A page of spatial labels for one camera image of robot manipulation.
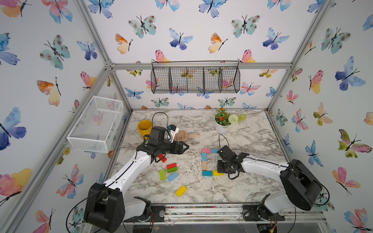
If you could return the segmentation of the small yellow building block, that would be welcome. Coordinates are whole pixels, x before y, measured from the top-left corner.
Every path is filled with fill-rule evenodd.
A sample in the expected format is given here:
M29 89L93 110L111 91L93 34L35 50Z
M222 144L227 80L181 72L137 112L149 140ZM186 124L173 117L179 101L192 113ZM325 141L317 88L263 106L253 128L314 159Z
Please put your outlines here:
M223 173L218 172L217 170L213 171L213 176L223 176Z

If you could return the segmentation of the natural wood building block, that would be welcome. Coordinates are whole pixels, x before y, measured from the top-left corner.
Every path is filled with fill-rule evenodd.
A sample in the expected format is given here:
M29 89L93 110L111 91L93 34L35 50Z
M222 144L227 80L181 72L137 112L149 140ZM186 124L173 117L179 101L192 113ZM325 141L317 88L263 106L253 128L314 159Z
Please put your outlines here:
M202 170L206 171L207 170L207 161L202 162Z

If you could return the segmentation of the light blue building block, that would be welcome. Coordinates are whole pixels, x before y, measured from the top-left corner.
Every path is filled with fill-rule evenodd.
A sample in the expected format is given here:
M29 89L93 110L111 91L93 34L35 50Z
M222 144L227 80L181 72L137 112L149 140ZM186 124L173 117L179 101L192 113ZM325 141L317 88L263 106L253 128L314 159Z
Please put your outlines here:
M205 152L202 153L202 161L207 161L207 154Z

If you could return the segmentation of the teal building block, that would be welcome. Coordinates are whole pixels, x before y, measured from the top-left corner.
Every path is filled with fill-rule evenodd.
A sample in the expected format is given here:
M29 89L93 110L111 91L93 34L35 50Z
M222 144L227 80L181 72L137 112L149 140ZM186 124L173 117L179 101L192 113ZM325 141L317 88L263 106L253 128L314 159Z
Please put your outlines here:
M203 170L203 176L204 177L211 177L211 176L213 176L213 171L211 171L211 170Z

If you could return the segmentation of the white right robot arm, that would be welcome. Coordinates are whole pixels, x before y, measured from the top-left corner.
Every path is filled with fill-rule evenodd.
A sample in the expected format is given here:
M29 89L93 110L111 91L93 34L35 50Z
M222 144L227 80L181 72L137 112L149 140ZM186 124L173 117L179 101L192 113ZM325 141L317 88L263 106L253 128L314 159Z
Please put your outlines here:
M258 205L258 211L269 218L289 208L299 208L309 211L314 206L323 186L317 178L299 160L280 163L258 159L248 153L234 153L228 146L218 149L220 156L218 172L229 175L230 180L239 177L241 173L254 173L280 182L283 190L266 195Z

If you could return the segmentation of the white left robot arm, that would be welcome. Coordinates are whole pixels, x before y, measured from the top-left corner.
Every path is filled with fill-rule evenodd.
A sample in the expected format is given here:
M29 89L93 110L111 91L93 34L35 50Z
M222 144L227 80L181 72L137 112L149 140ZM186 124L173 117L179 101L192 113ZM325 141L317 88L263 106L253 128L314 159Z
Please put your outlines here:
M90 188L84 222L114 233L125 220L150 220L152 210L149 200L141 197L125 200L124 196L135 179L151 163L158 161L159 155L183 154L189 148L185 142L175 141L178 132L175 125L166 128L154 126L127 164L102 184L95 183Z

